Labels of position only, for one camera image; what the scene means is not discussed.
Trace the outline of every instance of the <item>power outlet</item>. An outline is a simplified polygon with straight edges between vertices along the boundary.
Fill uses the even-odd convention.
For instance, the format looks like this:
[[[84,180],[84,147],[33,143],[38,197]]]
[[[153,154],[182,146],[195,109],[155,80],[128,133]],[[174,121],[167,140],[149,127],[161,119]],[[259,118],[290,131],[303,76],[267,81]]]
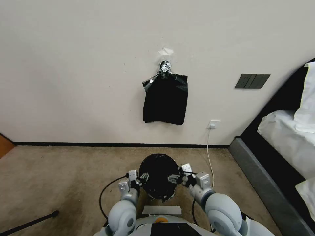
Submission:
[[[219,126],[220,122],[221,122],[220,120],[210,120],[207,128],[216,129]]]

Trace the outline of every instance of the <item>black cable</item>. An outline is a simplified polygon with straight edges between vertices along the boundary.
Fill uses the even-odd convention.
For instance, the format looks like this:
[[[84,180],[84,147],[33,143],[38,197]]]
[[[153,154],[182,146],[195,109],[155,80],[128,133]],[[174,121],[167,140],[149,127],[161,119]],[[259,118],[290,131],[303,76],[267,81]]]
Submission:
[[[187,172],[187,171],[183,171],[183,173],[188,173],[188,174],[197,174],[197,173],[194,173],[194,172]]]
[[[196,202],[196,199],[193,200],[193,204],[192,204],[192,206],[191,206],[191,213],[192,213],[192,215],[193,215],[193,219],[194,219],[195,224],[196,224],[197,226],[199,226],[198,223],[197,223],[197,221],[196,221],[196,218],[195,218],[195,212],[194,212],[195,202]]]
[[[198,223],[197,223],[197,221],[196,221],[195,213],[194,213],[195,202],[196,202],[196,199],[193,200],[193,204],[192,204],[192,206],[191,206],[191,213],[192,213],[192,215],[193,215],[193,220],[194,220],[195,224],[196,224],[197,226],[199,226]]]
[[[103,216],[106,218],[106,220],[108,220],[108,217],[107,217],[107,215],[105,214],[105,212],[103,211],[103,208],[102,208],[102,201],[101,201],[101,200],[102,200],[103,192],[104,192],[105,189],[106,189],[109,185],[111,185],[112,183],[116,182],[117,180],[123,179],[123,178],[128,178],[128,176],[129,176],[129,175],[126,174],[125,176],[122,176],[122,177],[119,177],[118,179],[113,180],[113,181],[110,182],[108,185],[106,185],[105,188],[103,188],[103,190],[101,191],[101,194],[100,194],[100,196],[99,196],[98,203],[99,203],[99,208],[101,209],[101,212],[102,212]]]

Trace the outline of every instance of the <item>white bedding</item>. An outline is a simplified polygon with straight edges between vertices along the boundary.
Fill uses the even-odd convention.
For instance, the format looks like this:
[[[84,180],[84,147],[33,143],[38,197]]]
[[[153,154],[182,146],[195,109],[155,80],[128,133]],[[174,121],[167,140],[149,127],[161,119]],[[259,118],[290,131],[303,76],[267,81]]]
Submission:
[[[295,188],[315,221],[315,133],[297,131],[296,124],[293,111],[279,110],[262,119],[258,132],[306,179]]]

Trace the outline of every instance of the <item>black trash bag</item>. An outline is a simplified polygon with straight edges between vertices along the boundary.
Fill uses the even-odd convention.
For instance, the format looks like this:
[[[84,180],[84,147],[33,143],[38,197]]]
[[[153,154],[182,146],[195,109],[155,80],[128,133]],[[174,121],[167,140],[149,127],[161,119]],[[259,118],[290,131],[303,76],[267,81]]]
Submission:
[[[153,199],[163,202],[174,196],[177,184],[168,181],[171,175],[179,175],[176,162],[168,155],[156,153],[147,156],[139,168],[141,187]]]
[[[173,74],[170,67],[168,61],[162,61],[157,74],[142,83],[146,92],[143,106],[145,123],[184,123],[188,97],[187,76]]]

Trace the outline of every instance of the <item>black baseboard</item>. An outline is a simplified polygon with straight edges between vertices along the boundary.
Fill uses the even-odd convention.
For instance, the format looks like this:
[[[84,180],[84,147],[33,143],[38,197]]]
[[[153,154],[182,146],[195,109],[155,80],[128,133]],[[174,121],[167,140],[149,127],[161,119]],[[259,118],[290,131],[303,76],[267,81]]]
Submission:
[[[141,144],[141,143],[47,143],[13,142],[15,145],[34,146],[87,146],[87,147],[140,147],[140,148],[207,148],[205,144]],[[209,145],[209,148],[228,148],[230,145]]]

